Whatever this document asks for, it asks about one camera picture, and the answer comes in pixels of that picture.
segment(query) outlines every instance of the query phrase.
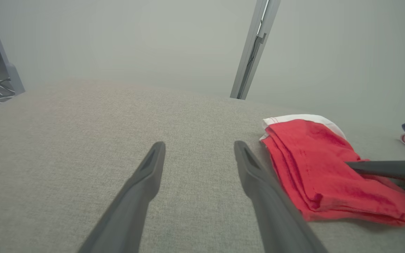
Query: folded red cloth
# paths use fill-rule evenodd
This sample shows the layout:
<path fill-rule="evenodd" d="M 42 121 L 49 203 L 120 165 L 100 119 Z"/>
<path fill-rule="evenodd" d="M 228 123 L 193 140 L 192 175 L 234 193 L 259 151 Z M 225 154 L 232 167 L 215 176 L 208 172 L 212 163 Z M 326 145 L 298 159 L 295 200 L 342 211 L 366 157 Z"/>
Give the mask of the folded red cloth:
<path fill-rule="evenodd" d="M 323 124 L 305 120 L 269 125 L 262 142 L 281 185 L 306 221 L 357 218 L 405 224 L 405 191 L 389 179 L 361 176 L 345 161 L 360 157 Z"/>

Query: white wall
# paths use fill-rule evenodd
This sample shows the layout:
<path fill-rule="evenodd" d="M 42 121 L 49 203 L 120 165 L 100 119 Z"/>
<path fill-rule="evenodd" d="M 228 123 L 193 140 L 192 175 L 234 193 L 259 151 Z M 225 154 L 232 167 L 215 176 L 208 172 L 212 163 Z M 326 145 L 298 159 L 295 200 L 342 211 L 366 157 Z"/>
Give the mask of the white wall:
<path fill-rule="evenodd" d="M 67 77 L 228 97 L 255 0 L 0 0 L 26 90 Z"/>
<path fill-rule="evenodd" d="M 400 130 L 405 1 L 282 0 L 246 100 Z"/>

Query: gray fabric surface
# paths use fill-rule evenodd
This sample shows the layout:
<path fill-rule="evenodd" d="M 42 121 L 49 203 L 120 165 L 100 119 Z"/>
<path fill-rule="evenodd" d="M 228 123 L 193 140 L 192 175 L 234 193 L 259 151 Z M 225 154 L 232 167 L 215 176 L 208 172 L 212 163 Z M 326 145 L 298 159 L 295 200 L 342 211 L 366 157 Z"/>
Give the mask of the gray fabric surface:
<path fill-rule="evenodd" d="M 248 101 L 71 80 L 0 105 L 0 252 L 76 251 L 156 141 L 167 154 L 142 252 L 263 252 L 233 142 L 259 143 L 261 119 L 293 113 Z M 363 158 L 404 160 L 399 133 L 330 119 Z M 310 226 L 330 252 L 404 252 L 405 227 Z"/>

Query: gray tabletop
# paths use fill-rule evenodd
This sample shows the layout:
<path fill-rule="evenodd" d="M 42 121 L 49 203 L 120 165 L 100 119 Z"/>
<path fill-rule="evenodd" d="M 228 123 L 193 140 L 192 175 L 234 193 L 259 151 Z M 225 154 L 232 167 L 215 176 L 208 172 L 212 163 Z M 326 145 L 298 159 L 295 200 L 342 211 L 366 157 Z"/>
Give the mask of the gray tabletop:
<path fill-rule="evenodd" d="M 74 252 L 156 141 L 167 154 L 142 252 L 263 252 L 233 143 L 265 117 L 305 113 L 128 84 L 71 80 L 0 105 L 0 252 Z M 405 160 L 399 132 L 331 118 L 371 160 Z M 330 252 L 405 252 L 405 227 L 310 222 Z"/>

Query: red cloth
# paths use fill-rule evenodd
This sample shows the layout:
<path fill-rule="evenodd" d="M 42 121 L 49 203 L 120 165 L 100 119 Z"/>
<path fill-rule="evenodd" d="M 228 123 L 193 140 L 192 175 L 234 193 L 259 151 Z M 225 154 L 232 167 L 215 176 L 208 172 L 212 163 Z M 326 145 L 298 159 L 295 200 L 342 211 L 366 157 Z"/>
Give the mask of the red cloth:
<path fill-rule="evenodd" d="M 405 191 L 389 179 L 361 176 L 345 161 L 360 157 L 323 124 L 305 120 L 270 125 L 262 142 L 281 185 L 306 221 L 357 218 L 405 224 Z"/>

